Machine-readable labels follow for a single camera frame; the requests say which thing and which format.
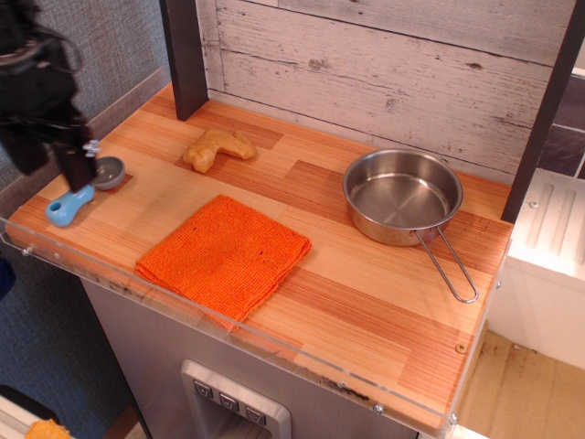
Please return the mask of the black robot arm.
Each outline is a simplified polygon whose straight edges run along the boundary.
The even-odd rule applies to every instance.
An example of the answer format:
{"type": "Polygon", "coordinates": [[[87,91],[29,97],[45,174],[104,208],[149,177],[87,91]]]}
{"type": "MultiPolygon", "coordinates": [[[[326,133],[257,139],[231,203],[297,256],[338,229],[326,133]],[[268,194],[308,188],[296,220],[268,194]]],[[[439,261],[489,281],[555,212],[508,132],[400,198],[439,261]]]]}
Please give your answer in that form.
{"type": "Polygon", "coordinates": [[[85,117],[73,105],[77,93],[66,39],[36,21],[33,1],[1,3],[1,145],[13,164],[31,175],[48,162],[48,149],[70,190],[97,176],[96,146],[85,117]]]}

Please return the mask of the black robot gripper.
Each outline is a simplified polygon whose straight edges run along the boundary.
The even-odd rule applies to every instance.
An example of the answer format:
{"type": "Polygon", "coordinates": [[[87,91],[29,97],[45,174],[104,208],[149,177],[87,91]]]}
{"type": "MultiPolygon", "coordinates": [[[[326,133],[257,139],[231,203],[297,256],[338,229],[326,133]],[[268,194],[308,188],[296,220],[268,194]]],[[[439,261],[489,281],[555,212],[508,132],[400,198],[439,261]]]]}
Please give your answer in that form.
{"type": "Polygon", "coordinates": [[[1,42],[1,145],[24,175],[48,162],[43,142],[60,135],[77,145],[54,143],[59,167],[72,192],[97,176],[98,141],[73,105],[77,84],[59,40],[1,42]]]}

